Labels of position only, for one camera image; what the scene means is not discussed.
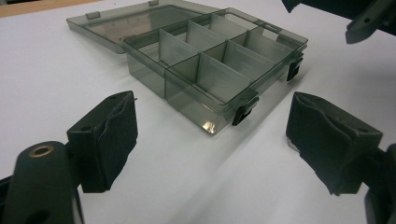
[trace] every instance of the transparent organizer box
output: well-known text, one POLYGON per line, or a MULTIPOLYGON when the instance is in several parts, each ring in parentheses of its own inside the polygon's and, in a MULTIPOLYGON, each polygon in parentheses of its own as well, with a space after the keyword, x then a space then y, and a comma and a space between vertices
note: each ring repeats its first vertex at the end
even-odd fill
POLYGON ((117 29, 114 35, 93 23, 83 29, 91 29, 95 35, 84 35, 98 43, 105 39, 102 45, 116 52, 125 51, 134 77, 208 133, 215 134, 229 123, 237 125, 277 80, 283 76, 290 80, 297 74, 306 38, 234 8, 169 2, 154 2, 154 10, 148 11, 153 4, 149 2, 141 6, 145 9, 128 16, 145 15, 143 24, 150 23, 150 28, 134 25, 139 28, 117 29), (169 7, 171 12, 162 11, 169 7), (158 23, 159 17, 155 16, 155 22, 147 17, 153 11, 175 15, 169 22, 165 16, 158 23))

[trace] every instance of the white surface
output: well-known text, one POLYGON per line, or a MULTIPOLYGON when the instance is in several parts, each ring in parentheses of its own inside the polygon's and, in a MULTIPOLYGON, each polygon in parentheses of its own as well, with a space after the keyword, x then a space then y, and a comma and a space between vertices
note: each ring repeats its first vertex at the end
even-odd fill
POLYGON ((396 37, 346 44, 348 20, 280 0, 198 1, 235 7, 309 39, 300 75, 271 89, 239 126, 214 137, 129 75, 117 55, 70 31, 66 18, 143 1, 107 0, 0 19, 0 177, 18 154, 66 130, 110 94, 133 90, 139 137, 111 191, 80 194, 88 224, 365 223, 358 195, 331 196, 286 144, 291 96, 321 96, 396 142, 396 37), (266 100, 283 100, 273 110, 266 100))

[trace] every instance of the black clamp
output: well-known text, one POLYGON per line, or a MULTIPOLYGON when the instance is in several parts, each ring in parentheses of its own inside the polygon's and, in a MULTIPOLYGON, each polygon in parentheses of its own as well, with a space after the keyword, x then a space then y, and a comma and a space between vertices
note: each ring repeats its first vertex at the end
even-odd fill
POLYGON ((396 223, 396 145, 379 149, 380 131, 322 98, 295 92, 286 136, 330 194, 357 193, 364 182, 368 223, 396 223))
POLYGON ((131 91, 107 97, 67 131, 66 145, 25 149, 14 175, 0 180, 0 223, 84 223, 77 186, 111 188, 136 144, 134 100, 131 91))

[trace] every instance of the brass insert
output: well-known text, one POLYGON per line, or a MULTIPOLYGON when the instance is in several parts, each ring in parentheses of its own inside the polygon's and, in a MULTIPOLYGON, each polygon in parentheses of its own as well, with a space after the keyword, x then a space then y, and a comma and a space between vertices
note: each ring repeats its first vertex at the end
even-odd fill
POLYGON ((35 147, 32 151, 30 151, 29 156, 33 158, 47 156, 53 151, 53 149, 55 148, 50 145, 35 147))

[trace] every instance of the box lid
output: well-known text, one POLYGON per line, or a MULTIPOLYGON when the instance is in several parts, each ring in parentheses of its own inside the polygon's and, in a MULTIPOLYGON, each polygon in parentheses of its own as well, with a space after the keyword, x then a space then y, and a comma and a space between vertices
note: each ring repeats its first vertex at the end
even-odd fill
POLYGON ((70 29, 116 52, 124 53, 123 40, 219 10, 182 0, 147 3, 91 12, 67 19, 70 29))

